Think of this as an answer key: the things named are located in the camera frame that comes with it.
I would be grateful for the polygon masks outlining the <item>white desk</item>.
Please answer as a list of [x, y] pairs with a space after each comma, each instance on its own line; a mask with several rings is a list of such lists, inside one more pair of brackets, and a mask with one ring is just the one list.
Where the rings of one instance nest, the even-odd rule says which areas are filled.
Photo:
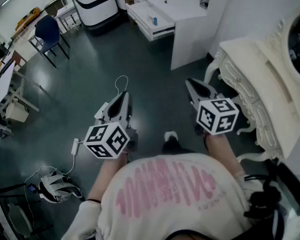
[[192, 49], [200, 43], [197, 30], [207, 15], [207, 11], [200, 7], [200, 0], [134, 0], [135, 4], [140, 2], [148, 2], [175, 23], [171, 70], [193, 62]]

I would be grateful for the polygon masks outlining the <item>white metal side table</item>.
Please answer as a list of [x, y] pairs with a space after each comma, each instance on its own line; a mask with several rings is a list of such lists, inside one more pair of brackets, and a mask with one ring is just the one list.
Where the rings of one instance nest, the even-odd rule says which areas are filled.
[[76, 30], [80, 25], [77, 10], [72, 0], [61, 0], [62, 8], [58, 9], [54, 17], [62, 33], [69, 30]]

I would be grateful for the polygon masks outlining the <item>brown wooden table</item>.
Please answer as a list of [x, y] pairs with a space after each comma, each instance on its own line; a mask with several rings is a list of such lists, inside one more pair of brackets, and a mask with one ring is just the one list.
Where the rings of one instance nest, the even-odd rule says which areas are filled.
[[27, 63], [27, 60], [23, 58], [15, 49], [11, 52], [11, 54], [11, 60], [14, 61], [15, 64], [20, 68], [22, 68]]

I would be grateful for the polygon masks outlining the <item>white drawer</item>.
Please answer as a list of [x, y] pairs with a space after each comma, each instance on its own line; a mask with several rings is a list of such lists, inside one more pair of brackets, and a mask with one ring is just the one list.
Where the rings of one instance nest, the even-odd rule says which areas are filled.
[[150, 42], [175, 34], [175, 22], [147, 1], [126, 4], [126, 10]]

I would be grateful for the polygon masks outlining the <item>white slanted table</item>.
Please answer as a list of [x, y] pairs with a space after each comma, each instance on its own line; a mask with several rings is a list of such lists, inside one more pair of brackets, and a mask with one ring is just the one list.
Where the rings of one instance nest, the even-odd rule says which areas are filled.
[[[14, 99], [18, 99], [26, 104], [28, 107], [34, 109], [37, 112], [40, 112], [40, 109], [32, 104], [30, 101], [24, 98], [24, 86], [25, 81], [31, 83], [32, 85], [40, 88], [43, 90], [42, 86], [36, 83], [35, 81], [31, 80], [30, 78], [26, 77], [25, 75], [19, 73], [15, 70], [16, 62], [11, 60], [4, 66], [4, 73], [0, 76], [0, 117], [4, 117], [4, 109], [12, 102]], [[21, 77], [21, 84], [20, 86], [14, 90], [12, 88], [12, 76], [13, 74]], [[9, 134], [12, 133], [12, 130], [7, 125], [3, 125], [0, 123], [0, 130], [8, 132]]]

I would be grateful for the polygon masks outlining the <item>cream waste bin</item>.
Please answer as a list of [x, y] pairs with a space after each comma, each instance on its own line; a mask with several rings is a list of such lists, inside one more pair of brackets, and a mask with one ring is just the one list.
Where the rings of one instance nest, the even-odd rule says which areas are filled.
[[5, 117], [10, 120], [24, 123], [29, 116], [27, 108], [14, 98], [6, 107]]

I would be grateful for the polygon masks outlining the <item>person's white shoe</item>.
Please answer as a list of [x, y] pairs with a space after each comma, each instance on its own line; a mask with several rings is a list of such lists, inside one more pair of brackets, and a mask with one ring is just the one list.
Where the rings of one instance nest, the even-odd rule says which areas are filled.
[[168, 142], [171, 138], [178, 140], [178, 135], [175, 131], [167, 131], [164, 133], [165, 142]]

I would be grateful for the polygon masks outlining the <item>person's left forearm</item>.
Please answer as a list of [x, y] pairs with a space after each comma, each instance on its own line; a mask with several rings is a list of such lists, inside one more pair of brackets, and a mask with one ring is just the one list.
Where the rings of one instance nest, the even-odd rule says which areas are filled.
[[113, 177], [127, 164], [127, 154], [127, 152], [123, 152], [117, 159], [105, 159], [103, 161], [99, 174], [88, 194], [88, 200], [102, 200]]

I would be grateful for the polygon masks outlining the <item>ornate cream dressing table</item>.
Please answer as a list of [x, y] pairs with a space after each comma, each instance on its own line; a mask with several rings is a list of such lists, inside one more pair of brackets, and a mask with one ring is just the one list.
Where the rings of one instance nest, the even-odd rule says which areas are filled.
[[239, 161], [295, 160], [300, 156], [300, 75], [288, 49], [288, 35], [300, 8], [277, 31], [264, 38], [240, 37], [223, 41], [208, 66], [204, 82], [214, 72], [237, 92], [234, 102], [247, 117], [245, 132], [256, 132], [262, 153], [246, 153]]

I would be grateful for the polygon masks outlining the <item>person's right forearm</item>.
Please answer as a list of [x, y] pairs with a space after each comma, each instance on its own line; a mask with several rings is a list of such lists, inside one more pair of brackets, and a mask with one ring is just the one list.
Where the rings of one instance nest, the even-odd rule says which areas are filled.
[[204, 137], [204, 143], [208, 154], [219, 161], [232, 176], [237, 178], [246, 174], [224, 134], [208, 134]]

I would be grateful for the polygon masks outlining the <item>white shirt with pink print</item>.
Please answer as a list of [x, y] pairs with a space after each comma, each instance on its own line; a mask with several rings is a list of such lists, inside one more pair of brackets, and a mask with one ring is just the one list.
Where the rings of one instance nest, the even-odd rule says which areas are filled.
[[252, 226], [244, 213], [261, 189], [204, 154], [135, 160], [115, 174], [101, 204], [80, 204], [61, 240], [166, 240], [183, 231], [231, 240]]

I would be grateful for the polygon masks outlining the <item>yellow crate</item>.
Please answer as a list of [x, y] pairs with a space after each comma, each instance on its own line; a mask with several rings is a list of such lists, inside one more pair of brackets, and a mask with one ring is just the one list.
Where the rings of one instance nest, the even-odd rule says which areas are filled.
[[25, 26], [29, 25], [33, 20], [35, 20], [41, 13], [41, 9], [39, 7], [33, 8], [28, 14], [26, 14], [21, 20], [17, 23], [15, 30], [17, 31], [22, 24]]

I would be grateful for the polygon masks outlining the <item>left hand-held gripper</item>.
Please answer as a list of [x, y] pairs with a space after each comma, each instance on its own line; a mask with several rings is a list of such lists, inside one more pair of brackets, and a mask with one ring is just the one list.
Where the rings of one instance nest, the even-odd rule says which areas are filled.
[[95, 125], [90, 126], [83, 145], [98, 159], [117, 159], [128, 148], [135, 152], [138, 146], [137, 131], [130, 126], [124, 129], [118, 120], [107, 117], [123, 117], [129, 121], [132, 116], [132, 96], [129, 92], [119, 93], [110, 103], [105, 102], [94, 115]]

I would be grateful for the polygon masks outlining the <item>person's black trousers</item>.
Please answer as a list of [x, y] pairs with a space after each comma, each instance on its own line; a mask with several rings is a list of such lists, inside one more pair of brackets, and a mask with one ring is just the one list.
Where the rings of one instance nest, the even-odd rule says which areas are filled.
[[170, 136], [163, 144], [161, 153], [163, 155], [180, 155], [193, 153], [193, 151], [183, 148], [175, 136]]

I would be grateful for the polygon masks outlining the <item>blue chair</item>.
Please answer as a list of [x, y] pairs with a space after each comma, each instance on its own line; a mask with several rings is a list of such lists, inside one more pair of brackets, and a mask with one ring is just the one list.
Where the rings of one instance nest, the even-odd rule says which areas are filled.
[[54, 56], [56, 54], [53, 52], [52, 48], [55, 46], [59, 46], [60, 50], [63, 52], [65, 57], [69, 60], [70, 57], [63, 49], [60, 39], [70, 48], [70, 45], [64, 38], [58, 22], [56, 19], [51, 15], [45, 15], [41, 18], [35, 25], [35, 36], [40, 38], [41, 43], [41, 50], [39, 51], [41, 55], [43, 55], [55, 68], [57, 67], [51, 59], [46, 55], [46, 52], [50, 51]]

